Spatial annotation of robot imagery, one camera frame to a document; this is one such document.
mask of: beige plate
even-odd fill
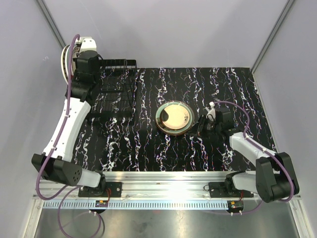
[[[168,119],[163,121],[160,117],[162,124],[171,130],[179,130],[184,128],[190,119],[190,113],[186,108],[180,105],[170,105],[164,108],[164,111],[168,114]]]

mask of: metal base plate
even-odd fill
[[[228,193],[225,189],[224,182],[209,182],[209,194],[211,198],[222,198],[222,197],[241,197],[241,192]],[[243,197],[254,197],[249,191],[243,190]]]
[[[111,190],[110,197],[121,197],[122,182],[106,182],[106,188]],[[78,197],[108,197],[108,193],[104,191],[103,194],[96,196],[91,188],[84,187],[83,190],[79,190]]]

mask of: black mounting bracket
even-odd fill
[[[210,198],[224,198],[224,197],[241,197],[241,190],[232,191],[229,190],[225,182],[209,182],[209,194]],[[254,197],[249,191],[243,191],[243,197]]]
[[[121,197],[122,182],[106,182],[103,192],[96,193],[92,187],[83,187],[78,192],[78,197],[108,197],[107,189],[110,189],[110,197]]]

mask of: round plate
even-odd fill
[[[185,103],[170,101],[158,108],[157,127],[169,135],[182,135],[194,124],[194,112]]]

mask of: wire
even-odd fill
[[[263,147],[259,146],[257,143],[255,143],[253,140],[251,140],[249,138],[249,136],[247,135],[247,130],[249,128],[249,125],[250,125],[250,117],[248,115],[248,113],[239,105],[235,104],[235,103],[232,103],[232,102],[228,102],[228,101],[217,101],[217,102],[214,102],[214,104],[231,104],[231,105],[234,105],[236,106],[237,108],[239,108],[246,116],[247,116],[247,125],[245,126],[244,128],[244,131],[243,131],[243,136],[244,138],[249,141],[252,145],[254,145],[256,148],[258,148],[259,150],[262,150],[264,153],[266,153],[267,155],[269,155],[276,163],[277,165],[281,168],[281,170],[284,172],[289,184],[290,184],[290,187],[291,187],[291,191],[290,191],[290,195],[287,199],[281,199],[280,201],[282,202],[289,202],[293,196],[294,196],[294,185],[293,185],[293,182],[292,182],[292,179],[291,177],[289,176],[287,170],[285,169],[285,167],[281,164],[281,162],[279,162],[279,160],[273,155],[271,154],[270,152],[268,152],[267,150],[264,150]]]
[[[71,189],[71,190],[63,197],[63,199],[61,200],[61,202],[60,202],[60,204],[59,204],[59,206],[58,206],[58,210],[57,210],[57,222],[58,222],[59,229],[60,229],[61,232],[64,234],[64,236],[66,236],[67,238],[74,238],[74,237],[71,237],[69,234],[67,234],[66,231],[64,230],[63,226],[61,225],[61,222],[60,222],[60,208],[61,208],[61,206],[62,206],[64,200],[66,199],[66,197],[67,197],[71,192],[75,191],[75,190],[78,189],[78,188],[79,188],[78,186],[77,186],[77,187],[74,187],[73,189]],[[97,215],[97,216],[98,216],[98,218],[99,218],[99,225],[98,225],[98,228],[97,228],[96,232],[95,232],[90,238],[94,238],[94,237],[98,234],[98,232],[99,232],[99,230],[100,230],[100,228],[101,228],[101,223],[102,223],[102,218],[101,218],[101,216],[100,216],[97,212],[94,212],[94,215]]]
[[[111,189],[110,188],[107,188],[107,194],[108,194],[108,200],[107,200],[107,202],[106,202],[106,205],[98,205],[98,207],[108,207],[108,203],[109,203],[109,201],[110,201],[110,196],[111,196]]]
[[[79,39],[80,38],[80,35],[77,34],[74,36],[71,44],[70,44],[70,47],[69,47],[69,50],[70,50],[70,54],[68,55],[68,75],[71,75],[71,60],[72,60],[72,55],[73,55],[73,48],[74,48],[74,45],[75,45],[75,41],[76,39]],[[69,107],[70,107],[70,93],[71,93],[71,77],[68,77],[68,87],[67,87],[67,107],[66,107],[66,115],[69,115]],[[42,200],[51,200],[55,197],[57,197],[67,186],[65,185],[64,187],[62,187],[55,195],[51,196],[51,197],[44,197],[41,192],[40,192],[40,180],[41,180],[41,176],[42,176],[42,173],[45,169],[45,166],[47,165],[47,163],[49,162],[57,144],[58,144],[58,141],[60,139],[60,136],[65,128],[65,125],[66,125],[66,122],[67,122],[67,119],[68,117],[64,117],[64,121],[60,127],[60,130],[58,132],[58,135],[55,139],[55,142],[53,144],[53,148],[51,149],[51,151],[49,152],[49,154],[47,155],[47,157],[45,158],[41,168],[40,168],[40,171],[39,171],[39,174],[36,178],[36,185],[35,185],[35,190],[36,190],[36,193],[38,195],[39,198],[41,198]]]

